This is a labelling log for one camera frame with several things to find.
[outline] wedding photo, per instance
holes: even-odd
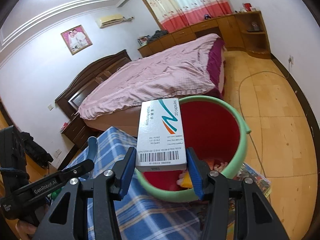
[[[72,55],[92,45],[82,25],[61,33]]]

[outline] pink bedsheet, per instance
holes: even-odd
[[[81,118],[94,120],[157,98],[219,93],[222,47],[218,35],[208,34],[129,62],[100,84],[78,112]]]

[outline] black strap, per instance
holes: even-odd
[[[22,178],[30,179],[30,176],[28,173],[21,171],[21,170],[17,170],[15,168],[2,168],[2,167],[0,167],[0,173],[3,176],[22,177]]]

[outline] curtain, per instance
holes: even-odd
[[[204,20],[231,14],[227,0],[147,0],[158,21],[169,32]]]

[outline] picture frame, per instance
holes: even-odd
[[[141,36],[140,38],[138,38],[138,42],[139,42],[139,45],[142,47],[144,45],[147,44],[148,40],[151,38],[150,35],[147,35],[147,36]]]
[[[61,36],[72,55],[92,45],[92,42],[82,25],[73,27],[61,33]]]

